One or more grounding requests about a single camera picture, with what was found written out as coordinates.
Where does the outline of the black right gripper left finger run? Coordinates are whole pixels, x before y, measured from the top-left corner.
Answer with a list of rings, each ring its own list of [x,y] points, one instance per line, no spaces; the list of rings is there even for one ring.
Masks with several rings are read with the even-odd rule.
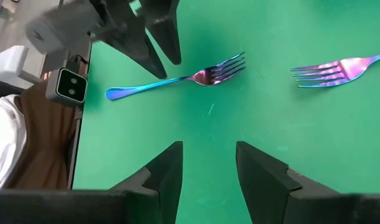
[[[175,224],[182,182],[176,141],[108,190],[0,190],[0,224]]]

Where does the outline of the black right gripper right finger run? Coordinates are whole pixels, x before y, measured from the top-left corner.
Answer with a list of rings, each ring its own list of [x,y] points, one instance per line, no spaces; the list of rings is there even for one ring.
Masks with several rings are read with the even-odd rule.
[[[236,166],[253,224],[380,224],[380,194],[341,194],[244,141]]]

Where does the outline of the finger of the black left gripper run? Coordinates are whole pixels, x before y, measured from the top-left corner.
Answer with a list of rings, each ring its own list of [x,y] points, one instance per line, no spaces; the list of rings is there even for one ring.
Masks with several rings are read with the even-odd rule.
[[[177,8],[180,0],[140,0],[146,28],[174,65],[181,63]]]
[[[100,16],[91,31],[99,40],[125,54],[156,78],[165,79],[166,70],[145,32],[145,19],[132,11],[127,0],[89,0]]]

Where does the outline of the green table mat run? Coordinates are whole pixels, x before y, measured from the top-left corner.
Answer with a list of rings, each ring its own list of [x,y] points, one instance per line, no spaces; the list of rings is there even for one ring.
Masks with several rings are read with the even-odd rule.
[[[380,0],[180,0],[182,62],[169,78],[245,52],[216,86],[183,81],[109,101],[155,77],[93,44],[74,184],[109,189],[175,141],[184,146],[177,224],[251,224],[235,164],[245,141],[342,193],[380,194],[380,60],[357,79],[299,88],[292,68],[380,54]]]

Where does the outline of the white grey object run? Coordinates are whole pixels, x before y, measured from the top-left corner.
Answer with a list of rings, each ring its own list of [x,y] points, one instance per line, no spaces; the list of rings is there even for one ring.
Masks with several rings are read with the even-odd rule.
[[[42,81],[24,70],[28,51],[26,46],[15,45],[0,53],[0,93],[21,92]]]

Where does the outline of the person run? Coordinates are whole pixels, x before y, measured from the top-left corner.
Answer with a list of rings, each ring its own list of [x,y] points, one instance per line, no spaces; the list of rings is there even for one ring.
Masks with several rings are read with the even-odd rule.
[[[75,109],[45,97],[47,82],[0,97],[0,190],[65,189]]]

